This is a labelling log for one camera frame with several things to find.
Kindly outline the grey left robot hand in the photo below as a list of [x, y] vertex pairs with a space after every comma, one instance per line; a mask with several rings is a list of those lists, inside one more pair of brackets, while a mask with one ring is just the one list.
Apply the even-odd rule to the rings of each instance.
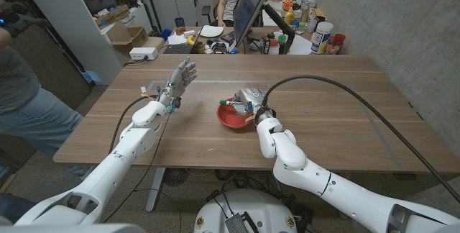
[[197, 78], [196, 63], [190, 62], [190, 58], [186, 57], [180, 64], [172, 71], [169, 78], [165, 82], [165, 87], [159, 94], [157, 101], [171, 109], [172, 106], [179, 106], [177, 104], [179, 98], [185, 92], [185, 88]]

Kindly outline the gloved right operator hand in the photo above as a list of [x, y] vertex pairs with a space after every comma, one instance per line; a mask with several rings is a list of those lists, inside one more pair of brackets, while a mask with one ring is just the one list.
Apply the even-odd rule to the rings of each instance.
[[25, 31], [31, 25], [49, 27], [46, 19], [37, 19], [23, 14], [17, 14], [12, 9], [1, 10], [1, 28], [5, 29], [13, 38]]

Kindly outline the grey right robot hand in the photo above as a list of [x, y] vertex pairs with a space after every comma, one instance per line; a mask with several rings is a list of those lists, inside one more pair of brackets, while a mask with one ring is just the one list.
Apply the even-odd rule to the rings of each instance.
[[257, 88], [240, 88], [233, 97], [233, 101], [240, 102], [234, 105], [237, 114], [245, 116], [256, 114], [265, 97], [265, 93]]

